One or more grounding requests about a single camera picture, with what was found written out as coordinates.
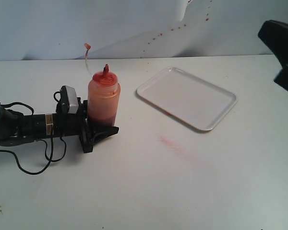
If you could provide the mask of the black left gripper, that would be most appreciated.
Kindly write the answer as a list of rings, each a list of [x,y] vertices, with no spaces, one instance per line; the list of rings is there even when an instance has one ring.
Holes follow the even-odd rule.
[[[90,153],[93,151],[93,144],[118,134],[119,128],[116,126],[98,126],[90,130],[87,123],[87,105],[88,101],[81,101],[77,97],[79,108],[76,114],[54,113],[47,115],[47,138],[78,136],[83,152]]]

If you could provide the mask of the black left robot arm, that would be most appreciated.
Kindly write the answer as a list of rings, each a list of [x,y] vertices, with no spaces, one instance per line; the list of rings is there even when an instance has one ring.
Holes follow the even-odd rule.
[[[13,104],[0,103],[0,146],[12,147],[39,139],[78,136],[83,152],[90,153],[100,141],[118,133],[115,126],[90,126],[87,122],[87,101],[79,102],[75,114],[57,104],[53,114],[24,115],[11,110]]]

